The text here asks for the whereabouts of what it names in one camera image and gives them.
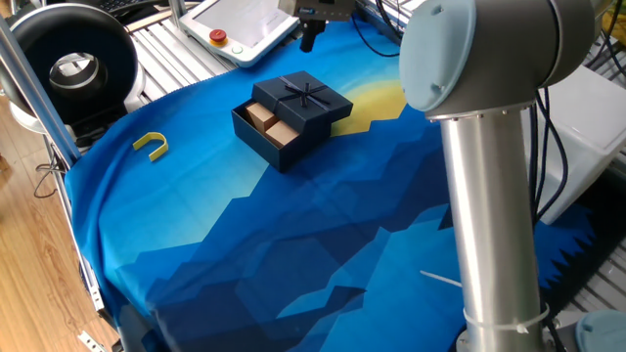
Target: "gift box lid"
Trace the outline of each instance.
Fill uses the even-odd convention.
[[[298,133],[352,112],[350,101],[306,71],[254,83],[252,98]]]

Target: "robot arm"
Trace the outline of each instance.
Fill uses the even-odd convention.
[[[349,19],[354,7],[351,0],[280,3],[304,21],[303,51],[325,20]],[[538,88],[580,66],[608,3],[426,0],[406,28],[407,102],[441,121],[469,322],[462,350],[546,350],[520,111]],[[524,333],[520,322],[531,322]]]
[[[326,21],[347,22],[354,12],[355,0],[280,0],[279,9],[300,18],[302,43],[300,49],[313,49],[315,37],[324,32]]]

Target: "wooden block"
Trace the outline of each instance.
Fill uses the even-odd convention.
[[[298,136],[297,132],[280,120],[270,127],[266,133],[267,138],[278,148],[284,147]]]
[[[263,134],[278,122],[278,117],[259,103],[247,106],[246,110],[252,120],[254,128]]]

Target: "wooden floor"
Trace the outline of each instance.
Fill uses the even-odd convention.
[[[87,351],[83,330],[110,351],[118,336],[82,284],[59,196],[33,196],[35,166],[48,162],[42,136],[13,120],[5,98],[0,155],[0,352]],[[54,189],[49,177],[39,194]]]

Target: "white cable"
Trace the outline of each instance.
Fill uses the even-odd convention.
[[[498,325],[498,324],[481,323],[475,320],[474,318],[470,317],[466,309],[463,308],[463,315],[466,317],[466,320],[468,321],[468,323],[472,324],[475,327],[492,329],[492,330],[514,330],[519,333],[528,333],[528,327],[532,327],[535,324],[543,321],[544,319],[546,319],[546,317],[548,317],[548,314],[550,314],[550,306],[546,304],[546,310],[543,313],[541,313],[539,316],[531,320],[528,320],[522,323],[517,323],[517,324]]]
[[[456,282],[456,281],[454,281],[454,280],[452,280],[452,279],[444,278],[444,277],[442,277],[442,276],[438,276],[438,275],[436,275],[436,274],[432,274],[432,273],[429,273],[429,272],[425,272],[424,270],[420,270],[420,273],[421,273],[422,275],[428,276],[428,277],[430,277],[430,278],[433,278],[433,279],[436,279],[436,280],[442,281],[442,282],[444,282],[444,283],[446,283],[446,284],[450,284],[450,285],[454,285],[454,286],[458,286],[458,287],[463,287],[463,286],[461,285],[461,283]]]

